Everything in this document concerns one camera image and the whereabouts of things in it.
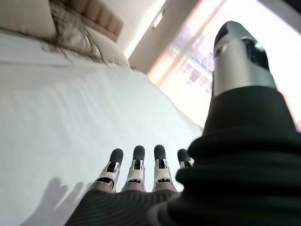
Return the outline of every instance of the robotic arm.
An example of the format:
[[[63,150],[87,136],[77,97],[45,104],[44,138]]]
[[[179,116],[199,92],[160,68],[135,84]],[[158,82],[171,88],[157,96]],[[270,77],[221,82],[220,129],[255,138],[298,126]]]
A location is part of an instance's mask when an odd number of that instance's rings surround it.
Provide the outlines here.
[[[146,193],[144,149],[135,149],[125,187],[134,183],[140,189],[115,193],[121,161],[115,161],[115,176],[107,172],[109,162],[67,226],[301,225],[301,135],[277,91],[264,49],[230,21],[216,36],[214,59],[203,136],[188,153],[178,152],[176,179],[184,191],[175,191],[165,150],[158,145],[154,189]]]

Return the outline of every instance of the white bedsheet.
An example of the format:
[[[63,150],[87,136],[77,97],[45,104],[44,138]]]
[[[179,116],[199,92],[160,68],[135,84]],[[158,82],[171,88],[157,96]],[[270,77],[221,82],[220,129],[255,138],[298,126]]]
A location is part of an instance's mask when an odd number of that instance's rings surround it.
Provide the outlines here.
[[[124,151],[118,191],[136,145],[146,149],[147,191],[155,145],[165,146],[175,177],[176,153],[199,127],[144,74],[43,45],[0,34],[0,225],[63,225],[115,148]]]

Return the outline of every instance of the wall light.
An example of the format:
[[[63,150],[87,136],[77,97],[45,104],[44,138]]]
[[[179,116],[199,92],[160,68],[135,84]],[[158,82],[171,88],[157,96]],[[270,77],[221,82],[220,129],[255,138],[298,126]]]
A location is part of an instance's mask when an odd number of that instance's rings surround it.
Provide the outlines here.
[[[155,18],[155,20],[152,24],[153,29],[156,29],[158,27],[158,25],[159,25],[160,21],[162,20],[164,14],[165,14],[165,9],[161,13],[159,13],[157,15],[157,17]]]

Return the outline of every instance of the robotic fingertip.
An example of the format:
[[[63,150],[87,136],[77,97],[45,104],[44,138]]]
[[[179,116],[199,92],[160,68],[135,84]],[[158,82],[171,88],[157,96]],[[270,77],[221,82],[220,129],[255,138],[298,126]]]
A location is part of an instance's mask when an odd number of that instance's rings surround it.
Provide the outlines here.
[[[155,146],[154,156],[156,159],[166,159],[165,148],[162,145]]]
[[[186,149],[180,149],[178,151],[178,160],[179,163],[181,163],[182,161],[191,161],[191,158],[188,155],[188,151]]]
[[[142,147],[141,145],[138,145],[137,147],[135,147],[134,153],[133,153],[133,160],[137,159],[137,160],[144,161],[144,156],[145,156],[144,147]]]
[[[120,148],[116,148],[112,151],[110,160],[111,162],[118,162],[121,165],[123,159],[123,151]]]

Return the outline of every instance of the upholstered headboard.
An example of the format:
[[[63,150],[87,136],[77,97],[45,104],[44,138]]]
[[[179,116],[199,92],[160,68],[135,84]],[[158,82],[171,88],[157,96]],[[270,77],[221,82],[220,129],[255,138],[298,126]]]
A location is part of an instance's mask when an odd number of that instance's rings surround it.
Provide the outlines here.
[[[121,32],[123,22],[101,0],[57,0],[66,10],[94,30],[114,42]]]

